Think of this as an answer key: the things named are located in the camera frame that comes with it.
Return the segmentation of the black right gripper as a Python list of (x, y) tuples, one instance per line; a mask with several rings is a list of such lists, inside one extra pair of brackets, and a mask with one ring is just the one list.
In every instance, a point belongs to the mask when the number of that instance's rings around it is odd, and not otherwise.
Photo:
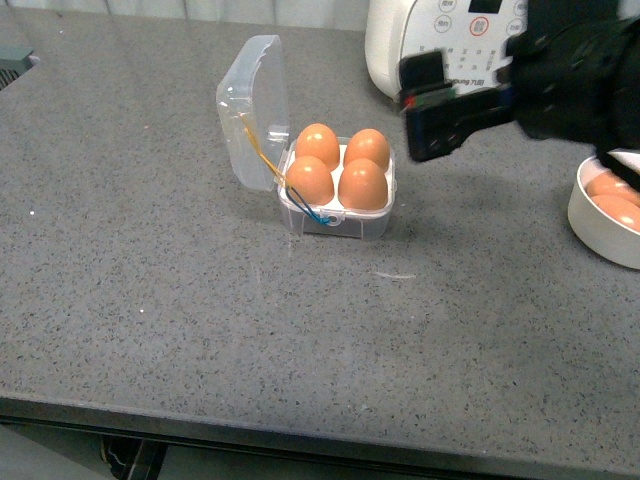
[(527, 27), (506, 46), (508, 86), (459, 95), (443, 52), (399, 62), (409, 155), (451, 154), (473, 133), (513, 120), (535, 139), (609, 151), (639, 147), (639, 21), (616, 1), (531, 1)]

